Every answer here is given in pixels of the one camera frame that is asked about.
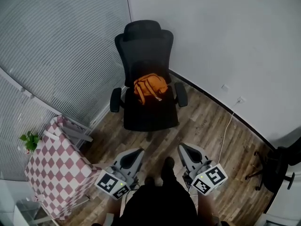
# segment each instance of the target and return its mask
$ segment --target chair backrest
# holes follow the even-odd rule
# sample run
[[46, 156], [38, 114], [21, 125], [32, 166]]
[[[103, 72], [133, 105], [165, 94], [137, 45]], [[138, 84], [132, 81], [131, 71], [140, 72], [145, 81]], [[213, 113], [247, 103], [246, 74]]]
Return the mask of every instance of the chair backrest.
[[291, 166], [301, 162], [301, 137], [287, 148], [285, 156], [288, 164]]
[[162, 30], [156, 21], [129, 23], [124, 33], [115, 38], [125, 70], [125, 86], [133, 87], [136, 79], [149, 73], [162, 76], [169, 84], [169, 57], [173, 41], [173, 34]]

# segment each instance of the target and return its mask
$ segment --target checkered tablecloth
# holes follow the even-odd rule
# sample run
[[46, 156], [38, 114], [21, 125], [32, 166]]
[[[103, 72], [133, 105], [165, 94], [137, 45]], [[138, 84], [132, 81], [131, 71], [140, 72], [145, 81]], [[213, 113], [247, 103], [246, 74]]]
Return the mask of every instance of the checkered tablecloth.
[[43, 136], [45, 144], [41, 142], [31, 156], [25, 175], [36, 195], [44, 195], [42, 204], [51, 217], [64, 220], [94, 184], [101, 168], [92, 165], [53, 120], [46, 130], [59, 140]]

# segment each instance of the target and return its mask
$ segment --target wall outlet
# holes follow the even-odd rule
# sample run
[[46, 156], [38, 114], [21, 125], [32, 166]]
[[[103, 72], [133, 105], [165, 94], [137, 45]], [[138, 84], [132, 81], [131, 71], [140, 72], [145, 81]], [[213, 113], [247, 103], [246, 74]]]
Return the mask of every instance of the wall outlet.
[[237, 99], [237, 103], [238, 103], [238, 104], [242, 104], [242, 103], [244, 103], [245, 101], [246, 101], [246, 99], [243, 98], [242, 96], [240, 96], [240, 97]]
[[222, 90], [225, 91], [225, 92], [228, 92], [229, 86], [226, 85], [226, 84], [224, 84], [224, 85], [222, 86]]

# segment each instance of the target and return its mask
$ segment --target window blind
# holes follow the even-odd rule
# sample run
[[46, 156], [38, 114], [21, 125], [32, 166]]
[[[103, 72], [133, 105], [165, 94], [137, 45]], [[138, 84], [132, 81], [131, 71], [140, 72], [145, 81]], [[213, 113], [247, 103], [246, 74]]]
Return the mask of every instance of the window blind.
[[2, 69], [89, 126], [124, 84], [114, 38], [128, 14], [127, 0], [0, 0]]
[[18, 150], [19, 137], [31, 130], [42, 134], [54, 113], [30, 100], [0, 76], [0, 179], [25, 180], [29, 156]]

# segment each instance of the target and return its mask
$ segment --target potted plant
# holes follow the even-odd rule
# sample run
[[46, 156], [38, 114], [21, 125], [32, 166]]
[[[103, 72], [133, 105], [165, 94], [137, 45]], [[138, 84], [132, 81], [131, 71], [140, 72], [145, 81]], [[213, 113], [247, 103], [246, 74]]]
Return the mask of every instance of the potted plant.
[[32, 134], [31, 131], [28, 131], [27, 134], [21, 135], [20, 139], [25, 142], [24, 148], [26, 149], [26, 154], [34, 152], [40, 140], [39, 136]]

